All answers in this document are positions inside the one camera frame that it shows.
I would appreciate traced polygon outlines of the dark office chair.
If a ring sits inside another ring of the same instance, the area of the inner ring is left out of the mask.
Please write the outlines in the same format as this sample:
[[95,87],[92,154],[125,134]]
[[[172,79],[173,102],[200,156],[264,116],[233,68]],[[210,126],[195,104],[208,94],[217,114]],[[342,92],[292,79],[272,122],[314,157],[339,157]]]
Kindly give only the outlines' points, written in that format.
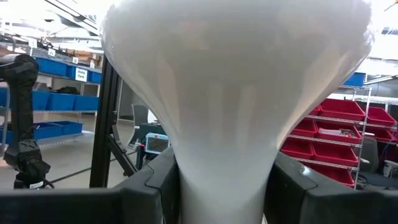
[[377,141],[365,137],[356,188],[359,190],[398,190],[398,178],[385,177],[379,170]]

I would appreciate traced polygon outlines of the cardboard box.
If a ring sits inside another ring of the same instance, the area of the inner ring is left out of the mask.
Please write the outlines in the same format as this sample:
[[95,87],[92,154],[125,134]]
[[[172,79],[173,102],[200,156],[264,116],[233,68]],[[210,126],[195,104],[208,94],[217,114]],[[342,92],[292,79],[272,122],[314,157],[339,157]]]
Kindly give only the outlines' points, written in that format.
[[103,56],[100,54],[95,54],[93,52],[86,52],[81,50],[74,51],[74,57],[78,58],[79,63],[84,63],[89,65],[91,61],[94,61],[95,66],[100,66],[103,60]]

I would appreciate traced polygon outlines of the small light-blue screen device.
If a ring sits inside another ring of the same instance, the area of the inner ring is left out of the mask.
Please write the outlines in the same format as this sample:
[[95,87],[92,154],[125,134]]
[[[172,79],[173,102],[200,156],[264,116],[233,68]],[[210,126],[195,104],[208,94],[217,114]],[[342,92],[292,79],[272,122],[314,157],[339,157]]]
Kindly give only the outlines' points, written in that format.
[[151,154],[161,154],[170,146],[169,137],[164,134],[148,133],[146,135],[145,151]]

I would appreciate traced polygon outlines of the black aluminium table frame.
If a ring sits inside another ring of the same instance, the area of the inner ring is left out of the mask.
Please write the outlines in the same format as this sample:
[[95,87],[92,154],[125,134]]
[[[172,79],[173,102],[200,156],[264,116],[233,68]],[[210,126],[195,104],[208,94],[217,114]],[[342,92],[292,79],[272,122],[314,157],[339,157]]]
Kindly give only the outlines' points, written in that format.
[[89,183],[91,188],[106,188],[108,186],[111,155],[119,162],[124,175],[130,177],[137,172],[136,166],[130,160],[127,150],[120,140],[117,129],[116,103],[119,79],[120,76],[105,57],[91,161]]

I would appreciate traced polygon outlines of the grey metal shelving unit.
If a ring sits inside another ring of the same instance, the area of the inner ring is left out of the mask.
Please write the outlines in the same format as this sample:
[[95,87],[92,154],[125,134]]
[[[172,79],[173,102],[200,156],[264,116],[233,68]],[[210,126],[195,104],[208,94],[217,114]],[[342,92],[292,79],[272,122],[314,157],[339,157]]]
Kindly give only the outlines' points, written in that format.
[[[52,73],[43,73],[41,70],[39,70],[38,73],[38,78],[39,78],[39,84],[37,86],[34,85],[34,91],[37,91],[42,85],[44,85],[44,82],[42,82],[42,79],[46,79],[46,78],[50,78],[50,81],[52,82],[53,79],[59,79],[59,80],[68,80],[70,82],[76,82],[80,84],[80,95],[83,94],[84,92],[84,87],[85,85],[96,85],[98,87],[97,89],[97,96],[99,96],[99,90],[100,90],[100,84],[99,83],[93,83],[93,82],[89,82],[89,79],[91,77],[92,73],[97,73],[97,71],[94,71],[93,69],[88,69],[86,67],[76,67],[73,66],[70,63],[64,63],[62,62],[62,64],[64,64],[65,66],[67,66],[67,71],[69,70],[73,70],[74,68],[77,68],[78,71],[75,72],[77,75],[80,73],[81,77],[76,78],[76,77],[69,77],[67,76],[60,76],[57,74],[52,74]],[[3,133],[2,133],[2,141],[1,141],[1,146],[2,146],[2,150],[4,151],[4,148],[6,146],[6,133],[5,131],[7,131],[7,124],[8,122],[11,120],[11,99],[10,99],[10,91],[9,88],[7,86],[5,86],[6,88],[6,100],[5,100],[5,104],[4,105],[0,105],[0,116],[4,117],[4,122],[2,124],[2,128],[3,128]],[[47,108],[41,108],[39,110],[34,109],[35,113],[72,113],[72,114],[77,114],[78,115],[78,119],[80,119],[80,115],[82,113],[96,113],[97,109],[95,110],[60,110],[58,108],[55,108],[54,110],[50,110]]]

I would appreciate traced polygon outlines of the white label sign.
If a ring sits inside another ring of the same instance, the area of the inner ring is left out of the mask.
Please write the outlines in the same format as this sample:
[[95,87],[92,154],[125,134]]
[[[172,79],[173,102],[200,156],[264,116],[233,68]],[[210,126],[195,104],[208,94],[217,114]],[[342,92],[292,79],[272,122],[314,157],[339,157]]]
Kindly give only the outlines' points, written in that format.
[[88,71],[82,68],[75,68],[75,80],[79,82],[87,82]]

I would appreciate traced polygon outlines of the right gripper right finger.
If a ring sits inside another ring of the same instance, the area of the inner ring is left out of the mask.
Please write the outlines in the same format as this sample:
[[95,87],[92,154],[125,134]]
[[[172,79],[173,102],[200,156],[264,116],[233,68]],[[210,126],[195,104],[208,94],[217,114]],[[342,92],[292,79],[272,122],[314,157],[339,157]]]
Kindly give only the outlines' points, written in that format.
[[398,224],[398,190],[355,190],[278,153],[264,214],[268,224]]

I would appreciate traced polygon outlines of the grey chair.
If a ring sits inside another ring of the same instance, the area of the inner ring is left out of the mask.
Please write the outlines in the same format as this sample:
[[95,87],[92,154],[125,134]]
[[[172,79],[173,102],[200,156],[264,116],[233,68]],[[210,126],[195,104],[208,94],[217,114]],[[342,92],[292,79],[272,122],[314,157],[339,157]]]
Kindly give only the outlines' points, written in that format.
[[132,113],[134,117],[134,129],[132,137],[129,140],[128,145],[133,147],[138,139],[138,132],[142,123],[148,122],[148,108],[144,105],[132,104]]

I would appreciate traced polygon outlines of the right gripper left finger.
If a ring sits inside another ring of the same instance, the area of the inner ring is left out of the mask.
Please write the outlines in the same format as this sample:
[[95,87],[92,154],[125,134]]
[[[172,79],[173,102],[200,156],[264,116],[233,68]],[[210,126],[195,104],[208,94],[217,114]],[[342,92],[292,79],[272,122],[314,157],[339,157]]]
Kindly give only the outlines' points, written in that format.
[[0,224],[177,224],[179,215],[171,147],[113,188],[0,191]]

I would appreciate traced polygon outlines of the white flood lightbulb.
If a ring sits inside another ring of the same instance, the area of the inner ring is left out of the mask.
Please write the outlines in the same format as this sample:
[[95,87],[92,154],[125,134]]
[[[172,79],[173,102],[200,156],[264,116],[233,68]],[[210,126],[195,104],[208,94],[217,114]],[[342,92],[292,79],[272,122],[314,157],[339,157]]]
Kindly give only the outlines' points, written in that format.
[[291,132],[374,40],[370,0],[118,0],[104,53],[160,119],[182,224],[261,224]]

